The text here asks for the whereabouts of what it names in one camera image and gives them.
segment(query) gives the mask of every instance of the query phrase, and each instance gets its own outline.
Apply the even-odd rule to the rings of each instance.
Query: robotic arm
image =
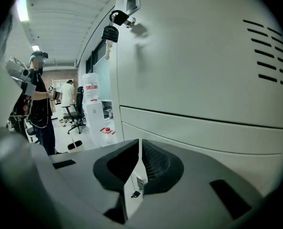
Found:
[[[36,86],[31,84],[28,68],[23,62],[12,56],[6,64],[6,70],[16,84],[22,89],[22,93],[19,96],[11,115],[29,115]]]

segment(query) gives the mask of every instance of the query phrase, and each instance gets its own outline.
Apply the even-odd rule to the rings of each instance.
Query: ceiling light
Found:
[[[32,48],[33,48],[33,51],[39,51],[40,50],[40,48],[38,46],[32,46]]]
[[[20,21],[28,21],[27,0],[16,0],[16,6]]]

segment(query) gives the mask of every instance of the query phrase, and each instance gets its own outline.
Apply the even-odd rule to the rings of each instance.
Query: red label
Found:
[[[86,86],[86,90],[89,90],[89,89],[96,89],[96,88],[98,88],[97,85],[96,85],[96,86]]]

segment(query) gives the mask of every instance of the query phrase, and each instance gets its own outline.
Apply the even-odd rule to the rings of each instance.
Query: office chair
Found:
[[[69,132],[75,128],[79,129],[79,134],[81,134],[81,130],[80,130],[80,126],[84,126],[86,124],[83,123],[83,118],[84,118],[84,113],[83,113],[83,108],[82,108],[82,101],[83,101],[83,87],[80,86],[78,88],[78,94],[76,96],[76,104],[73,104],[74,108],[75,108],[75,112],[71,112],[69,111],[69,107],[70,106],[64,106],[62,108],[66,108],[68,115],[66,114],[64,116],[64,119],[71,119],[72,122],[74,123],[74,120],[76,120],[77,122],[74,123],[71,127],[71,129],[68,130],[67,134],[69,134]]]

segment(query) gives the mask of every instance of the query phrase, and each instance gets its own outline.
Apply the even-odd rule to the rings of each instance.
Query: man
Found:
[[[70,109],[72,109],[71,104],[74,104],[74,87],[72,80],[67,81],[66,84],[61,87],[61,93],[62,93],[62,107],[70,106],[71,107],[69,108],[70,111]],[[68,113],[67,109],[63,108],[63,126],[66,126],[64,117],[67,113]]]
[[[36,136],[48,155],[55,154],[55,136],[52,125],[52,111],[50,98],[53,94],[47,92],[42,80],[42,69],[48,54],[42,51],[34,51],[30,57],[30,77],[31,83],[36,85],[33,104],[29,120],[34,128]]]

